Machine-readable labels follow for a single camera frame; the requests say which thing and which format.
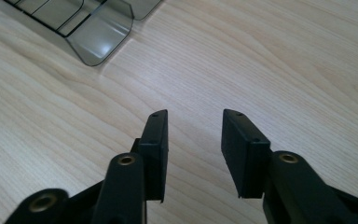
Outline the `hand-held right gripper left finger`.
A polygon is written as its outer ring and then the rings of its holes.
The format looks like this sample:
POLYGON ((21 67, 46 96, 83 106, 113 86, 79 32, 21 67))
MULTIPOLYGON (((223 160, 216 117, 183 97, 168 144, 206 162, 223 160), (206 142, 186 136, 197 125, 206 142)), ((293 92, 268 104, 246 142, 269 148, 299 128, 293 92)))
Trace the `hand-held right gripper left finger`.
POLYGON ((109 163, 91 224, 146 224, 147 202, 164 201, 168 111, 151 114, 128 153, 109 163))

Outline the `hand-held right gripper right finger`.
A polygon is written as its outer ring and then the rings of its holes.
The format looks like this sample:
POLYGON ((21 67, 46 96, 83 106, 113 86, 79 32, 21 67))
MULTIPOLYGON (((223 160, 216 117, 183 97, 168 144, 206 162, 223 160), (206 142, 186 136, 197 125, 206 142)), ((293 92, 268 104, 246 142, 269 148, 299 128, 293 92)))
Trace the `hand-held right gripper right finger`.
POLYGON ((244 114, 223 112, 221 149, 239 196, 261 199, 268 224, 358 224, 304 158, 273 152, 244 114))

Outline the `smoky transparent plastic organizer tray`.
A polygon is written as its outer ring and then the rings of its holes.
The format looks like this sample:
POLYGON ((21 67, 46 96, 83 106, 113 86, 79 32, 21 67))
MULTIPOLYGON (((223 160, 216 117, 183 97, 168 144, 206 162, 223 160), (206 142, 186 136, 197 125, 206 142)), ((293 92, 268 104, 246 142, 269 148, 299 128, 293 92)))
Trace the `smoky transparent plastic organizer tray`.
POLYGON ((161 0, 0 0, 0 10, 87 66, 103 63, 161 0))

